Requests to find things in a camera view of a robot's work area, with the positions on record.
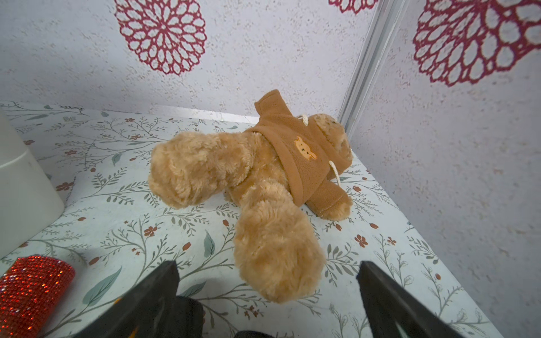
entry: white drawstring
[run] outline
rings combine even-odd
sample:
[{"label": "white drawstring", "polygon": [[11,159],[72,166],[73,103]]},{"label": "white drawstring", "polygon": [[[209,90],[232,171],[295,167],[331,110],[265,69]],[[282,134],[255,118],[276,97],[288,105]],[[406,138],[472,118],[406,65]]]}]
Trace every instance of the white drawstring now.
[{"label": "white drawstring", "polygon": [[342,188],[342,186],[340,185],[340,175],[338,175],[338,170],[337,170],[337,167],[334,165],[334,162],[333,161],[329,161],[329,165],[331,166],[331,168],[333,168],[333,171],[334,171],[334,176],[337,177],[337,184],[340,188]]},{"label": "white drawstring", "polygon": [[306,114],[302,114],[301,116],[297,117],[297,118],[302,118],[302,122],[308,126],[308,115]]},{"label": "white drawstring", "polygon": [[[306,114],[302,114],[301,116],[297,117],[297,118],[302,118],[302,122],[304,123],[305,126],[308,126],[308,115]],[[329,161],[329,165],[331,166],[331,168],[333,169],[334,171],[334,176],[336,176],[337,178],[337,184],[340,188],[342,188],[342,185],[340,185],[340,175],[338,174],[338,170],[337,170],[337,167],[334,165],[334,162],[333,161]]]}]

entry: wall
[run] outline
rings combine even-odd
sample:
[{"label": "wall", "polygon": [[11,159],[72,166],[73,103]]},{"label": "wall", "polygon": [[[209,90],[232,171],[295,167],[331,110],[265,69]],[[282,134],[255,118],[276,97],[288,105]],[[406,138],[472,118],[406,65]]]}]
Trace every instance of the wall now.
[{"label": "wall", "polygon": [[336,116],[373,15],[347,0],[137,1],[1,1],[0,98],[257,115],[278,88],[298,114]]},{"label": "wall", "polygon": [[507,337],[541,332],[541,10],[529,3],[411,0],[352,142]]}]

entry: teddy bear leg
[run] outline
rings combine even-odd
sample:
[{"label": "teddy bear leg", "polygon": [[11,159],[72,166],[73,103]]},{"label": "teddy bear leg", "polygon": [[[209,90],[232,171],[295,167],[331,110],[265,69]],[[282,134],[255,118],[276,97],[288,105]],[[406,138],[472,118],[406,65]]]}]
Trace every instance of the teddy bear leg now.
[{"label": "teddy bear leg", "polygon": [[158,144],[150,160],[150,190],[174,207],[204,202],[237,185],[253,165],[253,133],[182,132]]},{"label": "teddy bear leg", "polygon": [[282,184],[263,181],[245,193],[234,243],[241,278],[266,299],[284,303],[317,289],[325,256]]}]

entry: teddy bear arm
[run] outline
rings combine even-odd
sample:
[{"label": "teddy bear arm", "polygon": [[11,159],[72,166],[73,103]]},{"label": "teddy bear arm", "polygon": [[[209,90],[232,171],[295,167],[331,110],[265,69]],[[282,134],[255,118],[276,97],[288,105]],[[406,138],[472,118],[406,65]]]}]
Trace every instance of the teddy bear arm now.
[{"label": "teddy bear arm", "polygon": [[323,180],[306,205],[323,219],[341,221],[349,217],[353,202],[338,185]]}]

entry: brown teddy bear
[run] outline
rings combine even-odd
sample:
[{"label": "brown teddy bear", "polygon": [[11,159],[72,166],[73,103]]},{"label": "brown teddy bear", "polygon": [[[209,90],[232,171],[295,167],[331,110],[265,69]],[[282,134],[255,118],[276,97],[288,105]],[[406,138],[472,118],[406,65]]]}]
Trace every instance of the brown teddy bear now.
[{"label": "brown teddy bear", "polygon": [[327,220],[349,216],[351,198],[330,179],[351,165],[352,153],[332,117],[296,118],[277,90],[255,107],[259,123],[244,132],[182,132],[157,145],[148,182],[174,208],[225,190],[241,208],[234,239],[240,277],[266,299],[284,303],[313,293],[325,264],[299,207],[306,203]]}]

